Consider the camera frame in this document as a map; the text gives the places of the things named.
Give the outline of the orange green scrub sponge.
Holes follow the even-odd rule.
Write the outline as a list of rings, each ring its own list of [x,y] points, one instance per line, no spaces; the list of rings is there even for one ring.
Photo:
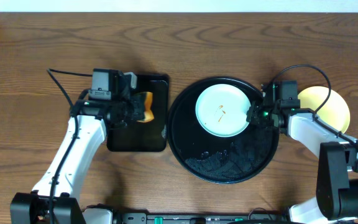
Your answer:
[[[152,102],[153,102],[153,93],[150,91],[144,91],[137,94],[141,98],[141,103],[144,106],[144,118],[138,120],[140,123],[148,123],[154,119],[154,114],[151,110]]]

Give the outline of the light blue plate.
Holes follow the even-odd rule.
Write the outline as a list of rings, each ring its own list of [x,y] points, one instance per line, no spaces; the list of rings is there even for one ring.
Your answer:
[[[196,118],[201,127],[220,138],[233,137],[249,125],[247,112],[251,102],[234,85],[217,84],[205,89],[195,104]]]

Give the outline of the yellow plate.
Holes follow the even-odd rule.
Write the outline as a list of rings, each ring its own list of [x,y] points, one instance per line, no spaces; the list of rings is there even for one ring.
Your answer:
[[[323,86],[312,86],[302,90],[298,94],[301,108],[316,111],[317,107],[326,99],[328,91],[328,87]],[[350,125],[349,107],[344,98],[334,90],[331,90],[328,101],[317,114],[325,123],[342,133],[345,133]]]

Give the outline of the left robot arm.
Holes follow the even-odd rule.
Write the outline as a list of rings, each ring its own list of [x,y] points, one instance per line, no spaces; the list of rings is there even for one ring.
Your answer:
[[[78,200],[90,164],[110,128],[129,121],[153,120],[153,94],[129,99],[77,100],[68,129],[44,176],[30,193],[17,193],[10,205],[12,223],[117,223],[114,210],[96,205],[82,210]]]

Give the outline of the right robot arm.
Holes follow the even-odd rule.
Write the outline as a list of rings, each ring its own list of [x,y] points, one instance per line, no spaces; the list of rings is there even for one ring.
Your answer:
[[[290,208],[290,219],[303,223],[332,223],[358,218],[358,139],[334,129],[298,100],[285,105],[253,102],[247,121],[280,131],[304,145],[318,158],[316,196]]]

